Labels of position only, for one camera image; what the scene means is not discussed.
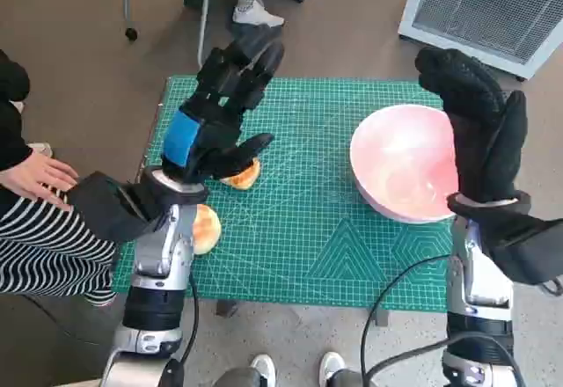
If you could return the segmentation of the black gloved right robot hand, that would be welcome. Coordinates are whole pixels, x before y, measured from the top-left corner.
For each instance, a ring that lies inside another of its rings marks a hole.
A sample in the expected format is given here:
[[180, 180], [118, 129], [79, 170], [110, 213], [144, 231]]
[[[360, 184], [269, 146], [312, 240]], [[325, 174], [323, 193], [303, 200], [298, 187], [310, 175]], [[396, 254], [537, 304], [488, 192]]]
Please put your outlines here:
[[477, 203], [516, 201], [528, 133], [526, 96], [505, 92], [486, 66], [456, 49], [425, 47], [419, 85], [438, 95], [453, 129], [458, 192]]

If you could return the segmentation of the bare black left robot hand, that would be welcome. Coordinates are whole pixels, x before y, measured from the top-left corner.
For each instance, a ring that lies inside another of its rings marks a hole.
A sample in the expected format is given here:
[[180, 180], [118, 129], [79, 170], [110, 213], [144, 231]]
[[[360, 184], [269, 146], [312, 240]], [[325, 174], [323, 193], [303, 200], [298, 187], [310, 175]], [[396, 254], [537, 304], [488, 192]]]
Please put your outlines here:
[[165, 133], [162, 170], [168, 178], [197, 184], [252, 167], [274, 136], [260, 133], [239, 142], [244, 115], [260, 104], [284, 53], [280, 41], [263, 36], [212, 49], [196, 76], [194, 93]]

